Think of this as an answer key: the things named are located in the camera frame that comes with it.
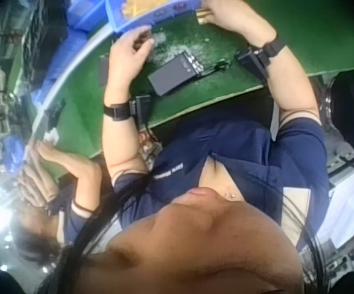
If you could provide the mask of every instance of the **blue plastic bin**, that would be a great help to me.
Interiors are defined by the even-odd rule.
[[[132,28],[156,23],[175,17],[184,12],[193,11],[200,7],[201,0],[170,0],[169,3],[152,9],[136,18],[127,20],[121,11],[121,4],[126,0],[106,0],[106,12],[114,32],[126,32]]]
[[[67,9],[71,28],[92,31],[102,21],[107,21],[105,0],[75,0]]]

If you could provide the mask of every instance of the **seated worker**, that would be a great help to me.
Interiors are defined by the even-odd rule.
[[[10,230],[20,255],[30,261],[45,263],[56,256],[61,246],[72,243],[100,202],[102,171],[100,166],[83,156],[63,153],[48,142],[36,148],[29,144],[35,167],[24,166],[20,192],[27,205],[18,205]],[[77,178],[59,190],[53,178],[42,167],[40,158],[63,166]]]
[[[202,4],[212,11],[208,22],[255,47],[277,38],[242,0]],[[106,107],[128,101],[154,44],[143,40],[148,29],[112,45]],[[138,155],[134,119],[104,115],[104,155],[115,195],[63,252],[39,293],[327,293],[314,239],[328,207],[318,107],[287,46],[270,60],[268,86],[282,109],[276,141],[243,110],[199,112],[182,124],[149,173]],[[122,232],[105,253],[89,255],[87,245],[118,212]],[[298,255],[305,244],[309,268]]]

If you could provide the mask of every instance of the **green table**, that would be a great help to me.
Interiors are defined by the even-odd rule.
[[[296,54],[309,75],[354,69],[354,10],[337,0],[255,0],[252,6],[272,23]],[[187,50],[204,65],[225,58],[232,60],[242,37],[215,26],[199,26],[194,14],[184,15],[153,29],[158,46],[132,85],[132,92],[149,89],[146,79],[174,55]],[[102,99],[99,86],[99,58],[108,53],[111,38],[100,44],[69,77],[56,99],[67,105],[61,115],[58,148],[93,156],[101,150]],[[151,118],[156,126],[237,94],[260,88],[259,82],[242,68],[232,65],[191,83],[171,96],[160,98]],[[59,176],[63,171],[55,166]]]

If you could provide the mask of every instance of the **person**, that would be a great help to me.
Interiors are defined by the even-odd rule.
[[[83,156],[63,153],[47,141],[36,146],[29,142],[35,170],[26,164],[19,190],[26,200],[17,205],[10,231],[19,254],[33,262],[54,260],[60,248],[73,243],[83,224],[100,202],[102,171],[99,164]],[[64,167],[77,178],[77,184],[59,189],[43,168],[40,157]]]
[[[263,47],[276,30],[241,0],[203,0],[208,23]],[[129,100],[154,40],[149,27],[110,51],[106,107]],[[271,58],[268,87],[281,111],[276,141],[236,113],[184,121],[148,171],[133,118],[104,115],[115,194],[100,205],[39,293],[327,293],[314,233],[328,207],[328,175],[311,84],[289,47]],[[118,213],[122,232],[94,243]],[[298,251],[311,252],[303,266]]]

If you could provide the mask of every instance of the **dark hair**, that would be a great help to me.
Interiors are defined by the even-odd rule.
[[[265,189],[275,192],[279,198],[284,197],[283,194],[260,179],[249,174],[246,174],[246,176],[251,181],[265,187]],[[138,203],[151,179],[151,175],[143,175],[141,178],[125,187],[121,192],[113,197],[106,198],[102,202],[94,213],[94,216],[89,219],[83,227],[74,245],[66,247],[63,250],[56,269],[44,280],[38,289],[38,294],[66,294],[73,292],[75,278],[78,275],[82,257],[92,252],[100,239],[99,236],[102,236],[103,233],[106,232],[119,212],[122,213],[128,206]],[[328,279],[321,247],[318,245],[314,236],[310,234],[309,226],[307,224],[303,225],[300,218],[291,208],[285,205],[284,207],[289,217],[291,217],[295,224],[301,229],[301,236],[306,242],[308,251],[311,253],[310,265],[312,265],[312,268],[304,269],[306,281],[305,293],[328,293]]]
[[[20,222],[17,216],[13,216],[10,222],[12,242],[19,256],[39,266],[48,265],[57,260],[60,247],[57,242],[31,233]]]

